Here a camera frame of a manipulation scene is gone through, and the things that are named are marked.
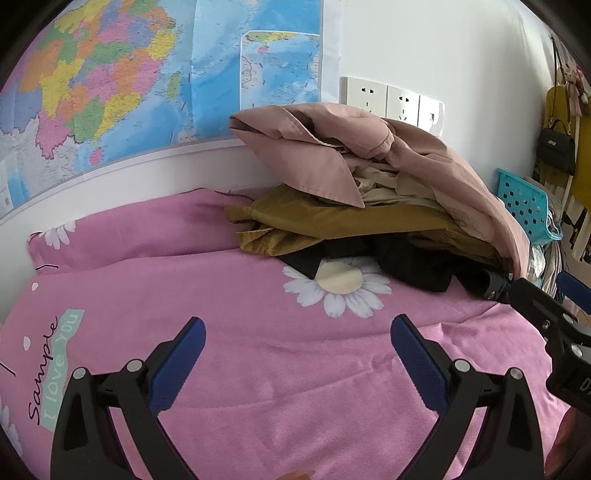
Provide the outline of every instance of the bag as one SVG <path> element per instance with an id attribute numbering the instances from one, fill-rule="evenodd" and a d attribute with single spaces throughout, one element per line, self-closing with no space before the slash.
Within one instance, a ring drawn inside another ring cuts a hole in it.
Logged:
<path id="1" fill-rule="evenodd" d="M 574 138 L 568 134 L 555 131 L 558 123 L 563 123 L 562 120 L 555 120 L 549 128 L 544 128 L 538 139 L 538 148 L 536 150 L 537 158 L 557 170 L 563 171 L 568 175 L 575 173 L 575 143 Z"/>
<path id="2" fill-rule="evenodd" d="M 552 114 L 550 116 L 550 125 L 544 128 L 538 139 L 538 147 L 536 149 L 536 157 L 538 160 L 550 167 L 554 167 L 568 175 L 574 175 L 576 170 L 576 145 L 574 138 L 570 136 L 570 100 L 568 89 L 564 90 L 566 95 L 566 108 L 568 125 L 560 119 L 554 120 L 554 106 L 556 104 L 556 90 L 558 89 L 558 73 L 556 61 L 560 63 L 560 71 L 564 78 L 564 67 L 562 60 L 558 54 L 556 41 L 552 38 L 552 46 L 554 49 L 554 100 L 552 102 Z M 566 133 L 557 132 L 556 125 L 561 123 Z"/>

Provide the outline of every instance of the white daisy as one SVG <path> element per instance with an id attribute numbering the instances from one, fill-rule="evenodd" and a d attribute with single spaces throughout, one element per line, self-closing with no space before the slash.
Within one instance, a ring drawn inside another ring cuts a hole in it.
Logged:
<path id="1" fill-rule="evenodd" d="M 4 405 L 2 408 L 2 397 L 0 397 L 0 423 L 2 424 L 2 429 L 6 432 L 8 440 L 12 443 L 12 446 L 17 451 L 18 456 L 22 456 L 22 446 L 21 443 L 18 441 L 18 433 L 17 429 L 13 424 L 10 424 L 10 410 L 8 410 L 8 405 Z"/>
<path id="2" fill-rule="evenodd" d="M 376 293 L 392 293 L 390 279 L 380 272 L 372 257 L 323 259 L 314 280 L 283 267 L 283 273 L 293 278 L 283 287 L 287 293 L 297 293 L 297 303 L 303 307 L 324 299 L 324 311 L 332 318 L 340 317 L 347 307 L 358 317 L 369 318 L 374 310 L 384 308 Z"/>
<path id="3" fill-rule="evenodd" d="M 45 237 L 45 243 L 48 247 L 55 248 L 59 250 L 61 244 L 70 245 L 70 238 L 68 237 L 68 232 L 75 232 L 76 231 L 76 222 L 68 222 L 65 225 L 59 226 L 57 228 L 52 228 L 43 234 Z"/>

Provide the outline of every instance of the blue plastic basket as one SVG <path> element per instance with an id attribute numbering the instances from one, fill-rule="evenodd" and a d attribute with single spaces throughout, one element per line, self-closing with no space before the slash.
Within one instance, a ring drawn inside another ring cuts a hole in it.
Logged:
<path id="1" fill-rule="evenodd" d="M 525 230 L 530 242 L 538 245 L 549 244 L 552 240 L 562 240 L 563 233 L 558 227 L 558 235 L 550 232 L 548 219 L 548 196 L 546 192 L 509 173 L 497 169 L 501 175 L 497 196 L 505 203 L 507 210 Z"/>

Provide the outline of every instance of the blue gripper pad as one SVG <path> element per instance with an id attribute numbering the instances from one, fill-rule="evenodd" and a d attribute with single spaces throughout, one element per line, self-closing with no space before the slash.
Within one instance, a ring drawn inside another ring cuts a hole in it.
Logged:
<path id="1" fill-rule="evenodd" d="M 183 330 L 182 337 L 175 338 L 174 348 L 150 382 L 148 406 L 155 415 L 173 406 L 205 347 L 206 331 L 202 320 L 191 319 Z"/>
<path id="2" fill-rule="evenodd" d="M 418 331 L 414 329 L 415 333 L 407 321 L 410 322 L 406 315 L 400 315 L 392 322 L 392 345 L 425 406 L 442 416 L 449 404 L 447 380 L 417 337 Z"/>
<path id="3" fill-rule="evenodd" d="M 591 313 L 591 290 L 568 272 L 561 272 L 556 277 L 558 291 L 575 302 L 585 313 Z"/>

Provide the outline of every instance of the wall outlet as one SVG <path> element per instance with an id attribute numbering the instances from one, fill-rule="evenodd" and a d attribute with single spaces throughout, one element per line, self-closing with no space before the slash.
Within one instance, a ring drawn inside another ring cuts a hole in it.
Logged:
<path id="1" fill-rule="evenodd" d="M 398 87 L 388 87 L 386 117 L 400 120 L 415 127 L 418 125 L 420 95 Z"/>
<path id="2" fill-rule="evenodd" d="M 346 103 L 385 117 L 387 92 L 388 87 L 382 83 L 348 77 Z"/>
<path id="3" fill-rule="evenodd" d="M 418 127 L 441 138 L 444 120 L 445 104 L 421 95 L 418 109 Z"/>

